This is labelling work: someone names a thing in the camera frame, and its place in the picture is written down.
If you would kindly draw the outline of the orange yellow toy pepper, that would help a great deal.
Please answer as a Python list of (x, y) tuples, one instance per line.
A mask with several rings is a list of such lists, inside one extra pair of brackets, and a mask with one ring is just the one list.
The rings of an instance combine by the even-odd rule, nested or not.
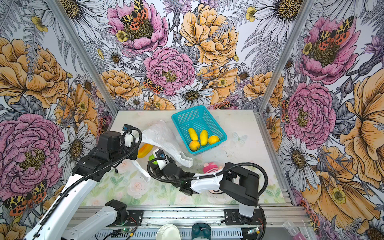
[(145, 156), (147, 156), (153, 149), (153, 145), (150, 145), (150, 144), (144, 144), (140, 149), (139, 149), (139, 152), (138, 152), (138, 158), (141, 159), (141, 158), (144, 158)]

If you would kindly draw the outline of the white plastic bag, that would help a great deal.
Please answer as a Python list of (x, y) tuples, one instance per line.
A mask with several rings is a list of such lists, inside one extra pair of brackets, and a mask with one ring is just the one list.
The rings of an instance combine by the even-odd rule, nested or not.
[(193, 166), (193, 159), (187, 157), (179, 146), (175, 134), (166, 122), (159, 120), (142, 131), (142, 143), (153, 145), (168, 153), (173, 160), (184, 167)]

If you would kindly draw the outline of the orange yellow toy fruit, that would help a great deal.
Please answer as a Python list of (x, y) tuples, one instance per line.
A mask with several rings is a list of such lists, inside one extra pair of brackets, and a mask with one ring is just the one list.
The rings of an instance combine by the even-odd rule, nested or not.
[(200, 142), (199, 141), (196, 141), (196, 140), (192, 140), (190, 143), (189, 143), (189, 148), (191, 151), (193, 152), (196, 152), (200, 149)]

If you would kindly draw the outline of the small yellow toy banana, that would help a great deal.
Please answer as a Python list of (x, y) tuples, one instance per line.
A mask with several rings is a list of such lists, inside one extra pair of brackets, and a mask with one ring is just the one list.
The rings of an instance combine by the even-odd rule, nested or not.
[(190, 135), (190, 138), (192, 141), (198, 141), (199, 140), (198, 134), (193, 128), (189, 128), (188, 132), (189, 132), (189, 135)]

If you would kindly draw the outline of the yellow toy lemon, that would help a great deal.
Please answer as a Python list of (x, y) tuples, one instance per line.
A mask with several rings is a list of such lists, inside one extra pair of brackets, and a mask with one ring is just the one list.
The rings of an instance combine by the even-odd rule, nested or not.
[(208, 143), (210, 145), (214, 145), (214, 144), (218, 143), (219, 141), (220, 141), (220, 138), (218, 136), (210, 136), (208, 138)]

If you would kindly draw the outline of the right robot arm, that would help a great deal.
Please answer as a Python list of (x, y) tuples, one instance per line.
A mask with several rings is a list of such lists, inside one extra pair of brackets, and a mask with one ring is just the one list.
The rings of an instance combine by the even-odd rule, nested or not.
[(256, 225), (261, 221), (255, 217), (259, 198), (267, 189), (267, 172), (255, 163), (225, 163), (221, 170), (206, 174), (186, 172), (176, 161), (162, 150), (154, 153), (148, 161), (147, 171), (151, 178), (172, 184), (187, 196), (203, 192), (219, 191), (239, 203), (237, 213), (225, 211), (227, 225)]

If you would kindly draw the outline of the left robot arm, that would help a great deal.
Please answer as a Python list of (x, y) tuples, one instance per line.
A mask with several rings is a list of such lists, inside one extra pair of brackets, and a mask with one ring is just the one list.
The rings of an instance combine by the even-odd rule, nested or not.
[(142, 142), (142, 132), (124, 125), (122, 133), (108, 131), (98, 144), (72, 169), (67, 184), (43, 218), (24, 237), (26, 240), (80, 240), (89, 239), (104, 227), (123, 225), (128, 220), (126, 204), (112, 200), (101, 211), (78, 225), (72, 233), (65, 230), (90, 191), (104, 174), (115, 169), (124, 160), (135, 161)]

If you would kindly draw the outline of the pink plush doll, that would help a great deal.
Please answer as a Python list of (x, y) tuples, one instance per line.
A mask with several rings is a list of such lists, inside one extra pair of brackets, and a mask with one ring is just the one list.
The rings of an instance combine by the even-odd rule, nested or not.
[[(217, 172), (219, 170), (222, 170), (222, 166), (218, 166), (216, 163), (204, 163), (203, 165), (203, 173), (204, 174), (209, 174), (213, 172)], [(213, 190), (210, 191), (211, 194), (213, 195), (221, 195), (223, 192), (221, 190)]]

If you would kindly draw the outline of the teal plastic basket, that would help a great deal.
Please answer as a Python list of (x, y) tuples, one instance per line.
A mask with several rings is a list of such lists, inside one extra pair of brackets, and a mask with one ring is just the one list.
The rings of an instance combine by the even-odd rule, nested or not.
[[(198, 155), (215, 148), (228, 139), (225, 131), (205, 106), (196, 106), (177, 112), (172, 115), (172, 121), (189, 153), (193, 155)], [(192, 151), (189, 147), (189, 144), (192, 141), (189, 129), (194, 129), (198, 137), (203, 130), (206, 130), (208, 132), (208, 138), (217, 136), (219, 141), (213, 145), (207, 143), (206, 146), (200, 146), (198, 150)]]

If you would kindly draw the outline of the white round lid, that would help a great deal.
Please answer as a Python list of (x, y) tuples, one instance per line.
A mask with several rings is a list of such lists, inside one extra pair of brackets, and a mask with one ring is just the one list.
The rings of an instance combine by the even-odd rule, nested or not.
[(173, 224), (166, 224), (159, 228), (156, 240), (181, 240), (179, 229)]

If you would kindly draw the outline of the dark green round container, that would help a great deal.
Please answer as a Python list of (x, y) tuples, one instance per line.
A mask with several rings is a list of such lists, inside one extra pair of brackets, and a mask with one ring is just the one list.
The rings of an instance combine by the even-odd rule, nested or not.
[(212, 230), (208, 224), (197, 223), (192, 226), (192, 240), (211, 240)]

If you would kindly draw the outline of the clear plastic box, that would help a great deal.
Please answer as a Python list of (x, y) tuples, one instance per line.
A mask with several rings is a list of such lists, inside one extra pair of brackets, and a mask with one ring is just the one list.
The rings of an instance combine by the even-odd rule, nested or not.
[(306, 240), (306, 237), (300, 232), (299, 228), (292, 221), (284, 222), (283, 226), (294, 240)]

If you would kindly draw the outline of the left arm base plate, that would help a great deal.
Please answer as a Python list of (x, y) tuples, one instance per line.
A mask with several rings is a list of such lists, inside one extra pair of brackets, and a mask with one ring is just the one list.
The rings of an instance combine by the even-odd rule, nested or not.
[(143, 210), (119, 210), (113, 224), (123, 227), (139, 227), (142, 225), (143, 215)]

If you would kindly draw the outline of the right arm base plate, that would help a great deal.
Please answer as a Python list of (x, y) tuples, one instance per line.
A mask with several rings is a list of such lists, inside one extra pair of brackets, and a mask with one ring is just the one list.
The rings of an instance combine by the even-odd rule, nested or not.
[(224, 214), (224, 223), (227, 226), (261, 226), (266, 223), (266, 220), (264, 219), (265, 216), (260, 209), (254, 209), (254, 213), (251, 218), (242, 216), (238, 209), (225, 209)]

